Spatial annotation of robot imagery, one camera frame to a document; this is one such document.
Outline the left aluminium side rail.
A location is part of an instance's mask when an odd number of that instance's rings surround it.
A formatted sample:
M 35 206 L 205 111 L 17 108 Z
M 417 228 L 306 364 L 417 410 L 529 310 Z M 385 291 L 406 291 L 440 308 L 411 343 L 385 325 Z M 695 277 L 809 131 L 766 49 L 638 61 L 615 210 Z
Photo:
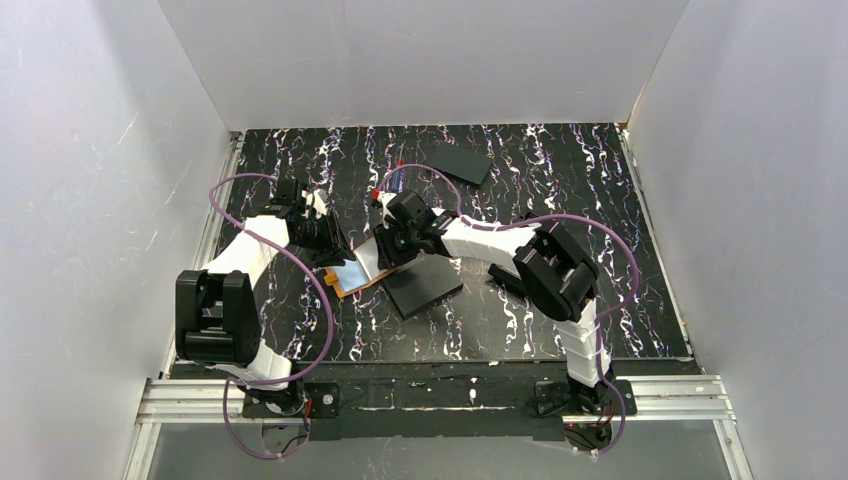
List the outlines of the left aluminium side rail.
M 203 230 L 199 241 L 199 246 L 196 250 L 196 254 L 194 260 L 189 267 L 191 270 L 198 269 L 198 267 L 202 267 L 206 262 L 208 262 L 211 258 L 215 256 L 216 248 L 217 248 L 217 239 L 218 235 L 220 235 L 223 220 L 216 213 L 216 210 L 210 206 L 209 202 L 209 191 L 212 187 L 214 187 L 218 182 L 223 179 L 233 175 L 238 167 L 239 156 L 243 148 L 245 139 L 244 131 L 231 131 L 230 132 L 230 141 L 228 152 L 224 158 L 224 162 L 220 173 L 218 174 L 218 178 L 216 178 L 210 187 L 207 187 L 206 193 L 204 194 L 204 200 L 206 200 L 206 205 L 209 206 L 209 210 L 207 212 L 207 216 L 205 222 L 203 224 Z M 169 349 L 167 355 L 164 360 L 164 364 L 160 369 L 157 380 L 166 380 L 170 378 L 171 371 L 177 362 L 177 352 L 176 352 L 176 330 L 172 335 L 171 342 L 169 344 Z

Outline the flat black box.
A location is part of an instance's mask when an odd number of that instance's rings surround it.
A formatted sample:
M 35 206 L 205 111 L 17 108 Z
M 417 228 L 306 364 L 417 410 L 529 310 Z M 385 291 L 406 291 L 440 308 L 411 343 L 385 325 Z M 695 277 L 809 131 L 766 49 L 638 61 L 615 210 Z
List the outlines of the flat black box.
M 427 157 L 426 164 L 448 176 L 481 186 L 489 176 L 493 160 L 472 150 L 442 143 Z

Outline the aluminium front frame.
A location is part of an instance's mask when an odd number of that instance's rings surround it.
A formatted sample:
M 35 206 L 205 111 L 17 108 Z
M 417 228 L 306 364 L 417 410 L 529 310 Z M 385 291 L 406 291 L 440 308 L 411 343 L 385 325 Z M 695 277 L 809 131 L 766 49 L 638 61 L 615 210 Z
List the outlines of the aluminium front frame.
M 246 418 L 219 380 L 146 390 L 127 479 L 748 479 L 717 376 L 630 376 L 623 434 L 587 416 L 533 418 L 528 387 L 486 375 L 368 376 L 322 397 L 310 424 Z

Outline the black network switch box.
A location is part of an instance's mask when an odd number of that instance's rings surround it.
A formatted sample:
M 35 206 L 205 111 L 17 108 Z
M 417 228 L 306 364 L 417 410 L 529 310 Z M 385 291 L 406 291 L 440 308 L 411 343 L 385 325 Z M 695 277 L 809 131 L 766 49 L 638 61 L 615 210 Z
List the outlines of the black network switch box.
M 403 320 L 429 310 L 463 288 L 449 259 L 438 255 L 423 255 L 385 277 L 382 285 Z

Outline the black plastic box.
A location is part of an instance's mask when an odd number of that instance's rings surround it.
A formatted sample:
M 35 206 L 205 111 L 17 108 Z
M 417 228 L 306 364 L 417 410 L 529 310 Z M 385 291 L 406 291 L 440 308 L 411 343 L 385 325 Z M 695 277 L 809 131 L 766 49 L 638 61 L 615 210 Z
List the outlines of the black plastic box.
M 519 223 L 535 220 L 514 228 L 496 226 L 488 233 L 487 252 L 493 254 L 489 274 L 506 289 L 536 302 L 551 283 L 549 248 L 544 234 L 549 221 L 538 222 L 540 214 L 532 210 L 519 218 Z

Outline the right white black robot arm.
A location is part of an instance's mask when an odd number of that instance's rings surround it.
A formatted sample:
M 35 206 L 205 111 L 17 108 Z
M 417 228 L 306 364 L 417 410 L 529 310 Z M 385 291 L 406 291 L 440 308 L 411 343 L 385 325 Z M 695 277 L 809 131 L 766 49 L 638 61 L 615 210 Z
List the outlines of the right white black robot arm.
M 484 227 L 429 207 L 418 193 L 376 190 L 377 265 L 389 270 L 422 253 L 473 258 L 506 271 L 532 305 L 557 325 L 571 380 L 596 386 L 609 369 L 597 339 L 598 269 L 559 222 L 532 218 L 514 228 Z

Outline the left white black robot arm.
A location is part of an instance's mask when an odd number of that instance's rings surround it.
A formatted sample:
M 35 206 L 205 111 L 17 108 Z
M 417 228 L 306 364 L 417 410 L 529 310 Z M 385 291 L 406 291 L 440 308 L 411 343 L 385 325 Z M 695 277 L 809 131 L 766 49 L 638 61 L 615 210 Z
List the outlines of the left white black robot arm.
M 353 293 L 382 278 L 376 262 L 357 254 L 344 238 L 336 212 L 322 190 L 279 178 L 270 201 L 243 220 L 220 205 L 215 210 L 238 234 L 215 258 L 176 280 L 175 348 L 179 358 L 228 373 L 248 389 L 281 391 L 314 370 L 298 368 L 269 347 L 263 337 L 254 288 L 273 260 L 290 259 L 316 287 L 335 324 L 315 268 L 329 269 L 338 295 Z

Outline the orange leather card holder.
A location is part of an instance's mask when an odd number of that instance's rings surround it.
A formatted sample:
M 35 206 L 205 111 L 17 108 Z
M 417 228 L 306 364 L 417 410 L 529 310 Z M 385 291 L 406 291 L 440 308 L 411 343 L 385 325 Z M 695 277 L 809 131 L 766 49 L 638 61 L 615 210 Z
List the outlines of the orange leather card holder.
M 378 248 L 374 238 L 369 238 L 353 250 L 354 259 L 346 260 L 342 266 L 325 269 L 324 283 L 339 298 L 344 298 L 367 289 L 397 268 L 382 269 L 378 265 Z

